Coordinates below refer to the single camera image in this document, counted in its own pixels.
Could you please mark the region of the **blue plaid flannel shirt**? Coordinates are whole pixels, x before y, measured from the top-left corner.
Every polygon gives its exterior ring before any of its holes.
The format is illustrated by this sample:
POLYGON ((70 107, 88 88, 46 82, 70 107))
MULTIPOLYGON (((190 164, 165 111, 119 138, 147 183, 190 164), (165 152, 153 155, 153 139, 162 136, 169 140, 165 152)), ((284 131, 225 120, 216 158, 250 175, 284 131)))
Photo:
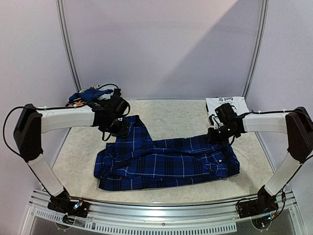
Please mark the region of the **blue plaid flannel shirt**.
POLYGON ((240 172, 228 141, 209 143, 207 135, 154 141, 138 115, 124 120, 130 124, 128 136, 107 143, 96 156, 93 175, 102 190, 180 187, 240 172))

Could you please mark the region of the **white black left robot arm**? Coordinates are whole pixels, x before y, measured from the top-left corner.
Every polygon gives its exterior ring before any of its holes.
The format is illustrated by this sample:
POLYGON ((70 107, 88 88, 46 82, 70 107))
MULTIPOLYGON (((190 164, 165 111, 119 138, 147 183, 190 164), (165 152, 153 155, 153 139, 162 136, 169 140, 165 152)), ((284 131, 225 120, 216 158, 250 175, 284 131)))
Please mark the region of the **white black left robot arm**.
POLYGON ((19 155, 43 185, 53 203, 61 212, 69 212, 73 203, 63 193, 66 191, 44 158, 42 134, 72 127, 97 127, 102 133, 127 137, 130 123, 124 119, 124 110, 103 108, 96 103, 69 107, 22 107, 13 132, 19 155))

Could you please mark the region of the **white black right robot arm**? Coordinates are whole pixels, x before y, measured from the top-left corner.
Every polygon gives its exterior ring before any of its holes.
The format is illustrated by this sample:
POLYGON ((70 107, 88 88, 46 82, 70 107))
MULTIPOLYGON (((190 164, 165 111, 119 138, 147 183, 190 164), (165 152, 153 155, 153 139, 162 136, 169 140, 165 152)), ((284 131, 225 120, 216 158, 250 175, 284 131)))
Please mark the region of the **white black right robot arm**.
POLYGON ((223 143, 231 137, 239 138, 246 133, 257 133, 273 134, 279 139, 279 143, 285 144, 284 159, 263 186, 270 196, 283 189, 313 154, 313 119, 302 106, 293 110, 248 112, 239 115, 229 104, 223 104, 215 112, 220 124, 208 129, 207 138, 211 143, 223 143))

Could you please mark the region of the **black garment in basket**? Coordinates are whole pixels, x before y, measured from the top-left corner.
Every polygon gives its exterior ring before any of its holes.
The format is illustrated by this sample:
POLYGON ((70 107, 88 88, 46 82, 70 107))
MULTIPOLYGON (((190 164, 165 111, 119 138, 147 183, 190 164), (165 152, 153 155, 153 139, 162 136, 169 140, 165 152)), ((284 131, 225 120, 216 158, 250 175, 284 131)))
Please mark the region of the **black garment in basket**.
POLYGON ((100 95, 96 100, 97 101, 109 101, 113 98, 114 95, 121 95, 121 89, 114 89, 114 90, 105 90, 105 93, 100 95))

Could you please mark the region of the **grey garment in basket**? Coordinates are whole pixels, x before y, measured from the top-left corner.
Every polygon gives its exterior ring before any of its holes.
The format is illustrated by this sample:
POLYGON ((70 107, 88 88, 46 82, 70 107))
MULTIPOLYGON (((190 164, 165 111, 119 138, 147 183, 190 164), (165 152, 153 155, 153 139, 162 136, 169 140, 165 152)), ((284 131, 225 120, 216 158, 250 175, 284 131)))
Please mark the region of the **grey garment in basket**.
POLYGON ((96 85, 91 87, 92 100, 109 100, 115 90, 114 85, 96 85))

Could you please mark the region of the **solid blue garment in basket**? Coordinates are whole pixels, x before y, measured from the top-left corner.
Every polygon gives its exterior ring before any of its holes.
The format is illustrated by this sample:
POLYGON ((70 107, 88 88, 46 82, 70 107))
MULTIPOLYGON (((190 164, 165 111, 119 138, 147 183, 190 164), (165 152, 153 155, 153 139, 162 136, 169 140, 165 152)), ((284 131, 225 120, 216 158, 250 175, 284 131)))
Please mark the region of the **solid blue garment in basket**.
POLYGON ((69 102, 77 99, 81 99, 83 101, 107 100, 111 98, 113 92, 114 90, 112 89, 97 90, 95 88, 89 88, 83 90, 82 92, 74 93, 68 100, 69 102))

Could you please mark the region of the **black white orange printed shirt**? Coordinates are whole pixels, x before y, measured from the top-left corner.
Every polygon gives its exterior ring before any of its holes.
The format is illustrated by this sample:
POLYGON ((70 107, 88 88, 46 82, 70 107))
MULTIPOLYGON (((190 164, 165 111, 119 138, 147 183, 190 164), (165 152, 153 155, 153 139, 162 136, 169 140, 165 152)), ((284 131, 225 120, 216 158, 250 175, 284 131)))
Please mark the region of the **black white orange printed shirt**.
POLYGON ((65 107, 66 108, 81 108, 84 107, 87 104, 86 101, 78 100, 78 101, 69 101, 65 107))

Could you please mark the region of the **aluminium front rail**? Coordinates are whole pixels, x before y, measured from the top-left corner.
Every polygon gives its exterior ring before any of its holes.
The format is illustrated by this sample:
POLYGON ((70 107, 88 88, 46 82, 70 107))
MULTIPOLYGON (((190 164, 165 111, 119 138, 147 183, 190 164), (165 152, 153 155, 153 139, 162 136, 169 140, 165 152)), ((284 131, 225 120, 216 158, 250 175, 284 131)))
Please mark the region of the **aluminium front rail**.
POLYGON ((238 202, 255 195, 191 204, 117 203, 90 200, 88 215, 70 225, 63 214, 48 209, 49 195, 34 190, 22 235, 304 235, 306 229, 291 190, 269 213, 242 218, 238 202))

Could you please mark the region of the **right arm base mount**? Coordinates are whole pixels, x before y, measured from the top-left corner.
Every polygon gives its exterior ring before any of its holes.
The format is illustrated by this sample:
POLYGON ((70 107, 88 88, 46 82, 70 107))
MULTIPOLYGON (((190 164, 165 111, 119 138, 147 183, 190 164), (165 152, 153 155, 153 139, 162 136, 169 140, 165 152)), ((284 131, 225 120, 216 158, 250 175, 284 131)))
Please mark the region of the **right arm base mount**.
POLYGON ((264 213, 269 213, 275 211, 274 215, 270 216, 269 220, 276 218, 281 211, 284 209, 286 203, 286 194, 283 191, 284 188, 278 190, 274 195, 269 194, 265 189, 265 186, 262 186, 257 192, 257 199, 251 200, 248 198, 243 198, 237 201, 235 204, 236 211, 240 218, 246 218, 251 216, 257 216, 264 213), (283 202, 283 207, 279 210, 278 202, 276 200, 277 195, 281 193, 281 199, 283 202))

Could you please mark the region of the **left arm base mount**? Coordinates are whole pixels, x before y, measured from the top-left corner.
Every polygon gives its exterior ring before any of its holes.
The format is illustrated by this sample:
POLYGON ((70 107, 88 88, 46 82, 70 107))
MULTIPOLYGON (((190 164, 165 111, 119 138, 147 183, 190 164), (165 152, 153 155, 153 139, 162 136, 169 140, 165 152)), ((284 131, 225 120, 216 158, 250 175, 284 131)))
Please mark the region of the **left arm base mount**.
POLYGON ((71 197, 65 188, 57 196, 51 195, 47 206, 49 210, 81 218, 87 218, 89 207, 90 203, 81 198, 71 197))

